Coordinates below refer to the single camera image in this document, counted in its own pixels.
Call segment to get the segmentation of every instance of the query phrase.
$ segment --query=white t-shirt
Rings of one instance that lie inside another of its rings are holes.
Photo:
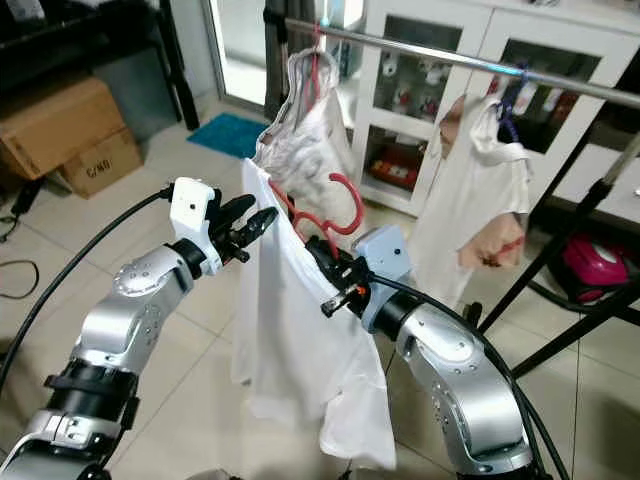
[[[497,139],[495,97],[468,95],[458,135],[409,238],[418,287],[455,308],[473,270],[458,252],[491,220],[505,213],[529,213],[528,155],[520,143]],[[433,156],[441,153],[439,129]]]
[[[369,458],[395,467],[387,385],[371,335],[342,309],[327,319],[322,302],[337,293],[294,232],[250,160],[244,190],[278,218],[243,266],[235,321],[232,377],[250,380],[251,411],[300,425],[323,419],[320,447],[341,458]]]

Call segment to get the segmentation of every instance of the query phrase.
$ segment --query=pink vacuum cleaner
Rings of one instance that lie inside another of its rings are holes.
[[[548,264],[570,300],[594,302],[640,274],[637,254],[628,248],[578,233]]]

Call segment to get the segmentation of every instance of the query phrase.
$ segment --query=clothes hanger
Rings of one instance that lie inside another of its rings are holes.
[[[355,206],[356,206],[355,218],[346,227],[341,227],[340,225],[336,225],[331,220],[326,220],[326,219],[320,220],[315,215],[296,208],[296,206],[294,205],[294,202],[290,199],[290,197],[288,197],[287,194],[283,192],[280,189],[280,187],[278,187],[275,184],[275,182],[273,182],[273,180],[271,179],[269,179],[269,186],[271,187],[273,192],[278,196],[278,198],[282,200],[282,202],[289,209],[289,218],[291,220],[291,223],[293,224],[293,229],[298,234],[300,239],[303,242],[305,242],[304,237],[298,231],[298,224],[303,219],[308,220],[322,231],[322,233],[327,239],[327,242],[329,243],[329,249],[331,250],[331,255],[333,256],[333,258],[338,259],[339,257],[338,247],[336,246],[335,241],[332,238],[330,230],[333,230],[334,232],[339,233],[340,235],[350,235],[353,232],[355,232],[356,229],[362,223],[362,219],[364,217],[364,203],[362,202],[362,197],[360,196],[360,192],[358,192],[358,189],[353,185],[351,180],[349,180],[343,174],[330,173],[329,180],[331,180],[332,182],[338,182],[343,184],[346,187],[346,189],[349,190],[349,193],[351,194],[351,197],[353,198],[353,201],[355,203]]]
[[[309,73],[308,79],[305,82],[302,82],[300,85],[300,91],[298,94],[298,98],[300,100],[297,102],[298,106],[295,112],[295,121],[294,121],[294,129],[298,128],[302,118],[313,108],[318,97],[320,96],[320,78],[318,71],[318,58],[319,58],[319,48],[320,48],[320,30],[319,26],[316,23],[314,26],[314,45],[313,45],[313,53],[311,57],[311,71]],[[307,57],[300,59],[301,65],[298,67],[296,64],[296,70],[300,69],[301,76],[307,76]]]
[[[518,136],[518,131],[516,130],[516,126],[513,123],[513,107],[518,100],[518,96],[522,89],[529,81],[527,75],[527,65],[519,64],[520,68],[524,70],[524,73],[520,77],[518,85],[516,88],[511,89],[508,95],[505,95],[503,99],[500,101],[500,106],[498,108],[498,122],[500,128],[504,127],[509,132],[511,136],[511,141],[514,143],[519,143],[520,138]]]

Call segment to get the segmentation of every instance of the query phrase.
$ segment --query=clothes rack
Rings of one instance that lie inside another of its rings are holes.
[[[328,35],[351,43],[377,47],[388,52],[401,53],[430,60],[438,60],[443,63],[470,68],[473,70],[481,70],[497,75],[521,79],[526,78],[527,80],[539,85],[557,87],[563,90],[569,90],[575,93],[600,98],[617,105],[640,110],[640,95],[617,90],[615,88],[604,87],[589,82],[580,82],[568,77],[536,72],[533,70],[519,68],[514,65],[493,62],[447,50],[424,47],[389,38],[326,27],[293,18],[280,17],[279,20],[275,21],[275,23],[277,22],[282,22],[284,26],[286,26],[287,30],[313,35]],[[591,186],[584,198],[576,206],[576,210],[574,215],[571,217],[571,220],[563,225],[560,231],[557,232],[543,247],[540,254],[532,261],[529,267],[527,267],[522,275],[520,275],[516,282],[511,286],[509,291],[498,302],[495,308],[488,314],[485,321],[482,322],[479,327],[480,331],[486,332],[500,317],[500,315],[504,313],[507,307],[509,307],[509,305],[511,305],[511,303],[517,298],[520,292],[527,287],[529,282],[533,280],[534,276],[540,271],[540,269],[547,264],[549,259],[560,253],[568,238],[578,229],[578,227],[582,225],[584,220],[596,209],[600,202],[607,197],[609,192],[613,189],[616,180],[639,154],[640,132],[631,139],[625,151],[621,153],[607,173]],[[524,360],[514,370],[516,377],[527,373],[546,359],[556,355],[567,345],[570,345],[580,339],[607,319],[615,316],[621,309],[624,309],[625,311],[631,310],[629,305],[638,300],[638,298],[640,298],[640,292],[638,289],[638,281],[635,281],[631,286],[622,290],[619,295],[614,295],[614,297],[609,301],[603,301],[602,305],[600,305],[600,308],[598,308],[596,312],[585,316],[573,327],[567,329],[554,340],[550,341],[546,346],[541,348],[538,352]]]

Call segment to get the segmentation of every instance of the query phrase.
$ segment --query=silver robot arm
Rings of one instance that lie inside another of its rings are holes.
[[[177,242],[125,265],[110,293],[87,315],[69,363],[45,385],[54,390],[0,467],[2,480],[105,480],[104,469],[133,425],[138,379],[167,317],[202,274],[215,275],[276,216],[266,209],[231,228],[255,199],[220,206],[220,192],[196,180],[174,186]]]
[[[322,246],[311,246],[321,268]],[[374,273],[409,283],[411,263],[402,232],[385,226],[354,245],[355,261],[346,269],[325,268],[340,293],[322,306],[360,315],[363,327],[395,342],[414,378],[433,403],[447,452],[459,478],[536,478],[533,456],[514,393],[486,356],[484,345],[446,313],[415,297],[367,280]],[[360,298],[362,286],[369,293]]]

